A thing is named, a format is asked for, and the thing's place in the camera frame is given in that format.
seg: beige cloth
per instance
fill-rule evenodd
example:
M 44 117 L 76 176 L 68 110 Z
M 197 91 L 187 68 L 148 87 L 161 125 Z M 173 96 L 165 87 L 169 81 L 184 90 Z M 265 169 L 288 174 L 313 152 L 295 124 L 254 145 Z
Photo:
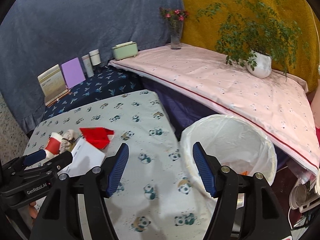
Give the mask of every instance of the beige cloth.
M 70 141 L 73 141 L 74 139 L 76 139 L 76 132 L 74 130 L 68 130 L 63 135 L 63 139 L 61 141 L 59 149 L 60 153 L 63 153 L 65 151 L 71 151 L 73 143 L 71 143 Z

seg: blue curtain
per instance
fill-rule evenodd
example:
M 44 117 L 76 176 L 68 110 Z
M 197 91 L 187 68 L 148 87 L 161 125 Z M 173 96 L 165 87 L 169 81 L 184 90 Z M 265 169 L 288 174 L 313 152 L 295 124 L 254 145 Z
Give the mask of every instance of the blue curtain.
M 56 64 L 136 41 L 140 50 L 169 40 L 159 7 L 182 0 L 16 0 L 0 25 L 0 92 L 24 132 L 44 115 L 37 76 Z

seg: purple book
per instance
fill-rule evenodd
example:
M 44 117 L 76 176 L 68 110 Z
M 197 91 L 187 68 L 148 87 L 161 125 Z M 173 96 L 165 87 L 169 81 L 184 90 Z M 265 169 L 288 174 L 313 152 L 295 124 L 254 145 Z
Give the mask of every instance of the purple book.
M 67 87 L 71 89 L 75 85 L 85 81 L 85 77 L 78 58 L 74 58 L 66 63 L 61 64 L 61 69 Z

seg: navy floral cloth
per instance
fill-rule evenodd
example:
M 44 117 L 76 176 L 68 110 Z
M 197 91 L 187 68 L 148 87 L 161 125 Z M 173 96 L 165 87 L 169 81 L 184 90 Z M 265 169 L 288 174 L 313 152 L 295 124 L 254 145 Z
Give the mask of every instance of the navy floral cloth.
M 136 74 L 108 66 L 102 73 L 74 86 L 69 95 L 46 107 L 42 121 L 95 101 L 142 89 Z

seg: pink flowers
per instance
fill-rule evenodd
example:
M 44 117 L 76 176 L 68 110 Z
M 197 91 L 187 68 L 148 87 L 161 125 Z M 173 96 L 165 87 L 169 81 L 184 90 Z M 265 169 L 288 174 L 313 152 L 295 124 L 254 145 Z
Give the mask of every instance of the pink flowers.
M 188 17 L 188 12 L 181 9 L 159 8 L 162 18 L 172 21 L 184 21 Z

